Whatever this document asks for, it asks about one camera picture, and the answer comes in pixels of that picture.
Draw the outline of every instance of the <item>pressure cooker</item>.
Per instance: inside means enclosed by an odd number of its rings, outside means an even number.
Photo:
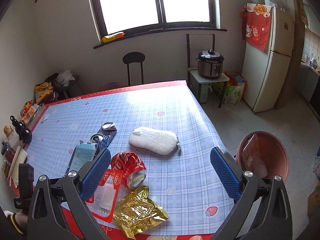
[[[222,65],[224,57],[213,49],[199,52],[198,72],[203,78],[217,79],[222,74]]]

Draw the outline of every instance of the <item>metal screw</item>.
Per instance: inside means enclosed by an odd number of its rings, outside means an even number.
[[[276,175],[276,176],[275,176],[275,180],[277,180],[277,181],[281,181],[281,176]]]
[[[70,177],[70,178],[73,178],[73,177],[75,177],[77,175],[77,172],[76,171],[70,171],[69,173],[68,173],[68,176]]]
[[[45,175],[42,175],[39,177],[39,181],[44,181],[47,177]]]
[[[247,177],[252,177],[253,173],[251,171],[245,171],[244,175],[247,176]]]

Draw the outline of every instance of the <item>power outlet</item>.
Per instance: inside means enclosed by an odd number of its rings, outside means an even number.
[[[178,78],[178,72],[177,72],[177,71],[173,71],[173,72],[172,72],[172,78],[173,78],[174,80],[176,80],[176,79]]]

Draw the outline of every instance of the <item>small figurine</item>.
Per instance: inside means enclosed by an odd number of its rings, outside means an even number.
[[[32,140],[32,132],[30,129],[25,128],[19,135],[19,140],[22,143],[30,143]]]
[[[5,136],[9,138],[9,136],[13,133],[13,129],[11,126],[6,125],[5,127],[3,127],[3,132]]]
[[[18,122],[17,119],[12,115],[10,116],[10,120],[12,122],[12,125],[15,127],[16,133],[20,134],[23,130],[26,128],[26,124],[21,120]]]

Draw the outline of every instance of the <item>tiled floor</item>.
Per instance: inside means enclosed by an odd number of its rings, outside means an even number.
[[[232,155],[241,140],[257,130],[272,133],[284,144],[290,162],[285,186],[292,212],[293,239],[298,237],[308,224],[308,196],[317,183],[312,168],[320,146],[320,123],[311,110],[296,94],[291,96],[285,108],[278,111],[253,113],[244,100],[236,106],[222,105],[219,109],[214,95],[209,97],[203,109]],[[248,231],[258,206],[259,201],[256,201],[240,234]]]

